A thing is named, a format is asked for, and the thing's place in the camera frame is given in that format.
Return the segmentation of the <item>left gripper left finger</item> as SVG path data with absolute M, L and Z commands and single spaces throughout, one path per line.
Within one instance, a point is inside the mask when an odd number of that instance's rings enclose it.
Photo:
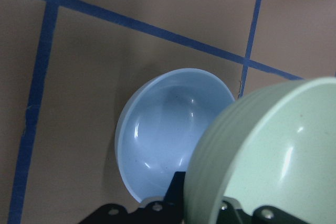
M 105 204 L 80 223 L 181 223 L 183 220 L 184 172 L 175 172 L 164 197 L 151 197 L 128 212 L 118 204 Z

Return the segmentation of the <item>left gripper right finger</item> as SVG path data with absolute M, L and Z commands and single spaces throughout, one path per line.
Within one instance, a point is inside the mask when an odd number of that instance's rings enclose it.
M 234 198 L 223 197 L 218 211 L 216 223 L 245 224 L 245 223 L 307 223 L 274 206 L 260 206 L 252 215 L 243 211 L 240 202 Z

